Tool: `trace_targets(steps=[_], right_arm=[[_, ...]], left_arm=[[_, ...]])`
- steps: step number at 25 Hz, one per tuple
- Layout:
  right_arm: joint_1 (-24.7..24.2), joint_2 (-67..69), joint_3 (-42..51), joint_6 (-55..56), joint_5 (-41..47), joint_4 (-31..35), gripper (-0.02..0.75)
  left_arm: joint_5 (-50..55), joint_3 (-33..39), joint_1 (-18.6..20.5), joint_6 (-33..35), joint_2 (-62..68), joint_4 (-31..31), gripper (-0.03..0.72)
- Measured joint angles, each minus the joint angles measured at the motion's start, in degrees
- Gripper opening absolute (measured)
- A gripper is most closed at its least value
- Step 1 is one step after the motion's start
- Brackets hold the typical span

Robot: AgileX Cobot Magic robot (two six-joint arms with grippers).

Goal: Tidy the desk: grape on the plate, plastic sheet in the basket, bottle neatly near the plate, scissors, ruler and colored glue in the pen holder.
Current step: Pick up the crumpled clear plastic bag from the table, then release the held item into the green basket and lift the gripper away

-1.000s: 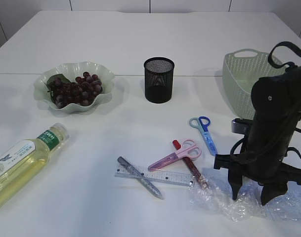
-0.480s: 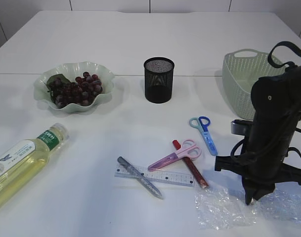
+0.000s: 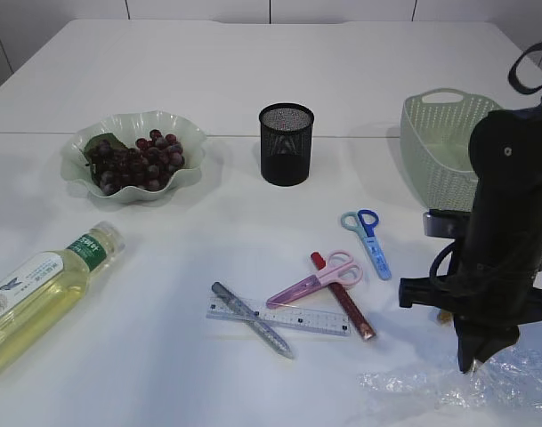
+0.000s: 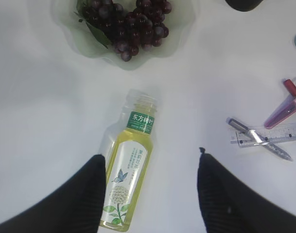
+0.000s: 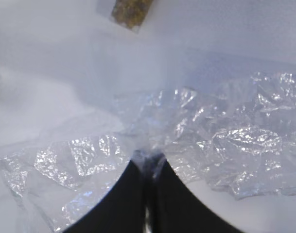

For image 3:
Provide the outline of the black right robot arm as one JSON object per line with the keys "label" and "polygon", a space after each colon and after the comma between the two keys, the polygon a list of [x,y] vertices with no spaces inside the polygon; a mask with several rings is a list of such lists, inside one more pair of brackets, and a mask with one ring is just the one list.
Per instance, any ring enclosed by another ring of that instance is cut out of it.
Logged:
{"label": "black right robot arm", "polygon": [[399,304],[450,312],[462,372],[517,343],[542,321],[542,97],[527,109],[491,111],[468,144],[477,175],[470,213],[432,209],[425,234],[448,244],[425,278],[403,278]]}

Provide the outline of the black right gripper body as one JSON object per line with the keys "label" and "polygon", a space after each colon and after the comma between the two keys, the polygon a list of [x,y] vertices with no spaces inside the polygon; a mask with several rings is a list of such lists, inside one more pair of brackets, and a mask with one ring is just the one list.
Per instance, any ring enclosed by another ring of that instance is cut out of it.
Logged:
{"label": "black right gripper body", "polygon": [[509,327],[542,321],[542,213],[471,213],[425,278],[402,278],[399,305],[436,307],[453,319]]}

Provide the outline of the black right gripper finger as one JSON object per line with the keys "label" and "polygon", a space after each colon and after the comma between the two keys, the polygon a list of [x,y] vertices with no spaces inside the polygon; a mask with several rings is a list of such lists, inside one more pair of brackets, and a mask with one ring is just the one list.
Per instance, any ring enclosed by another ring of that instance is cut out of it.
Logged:
{"label": "black right gripper finger", "polygon": [[458,339],[458,367],[463,374],[475,361],[485,363],[498,352],[515,345],[520,337],[518,326],[485,326],[455,319],[454,328]]}

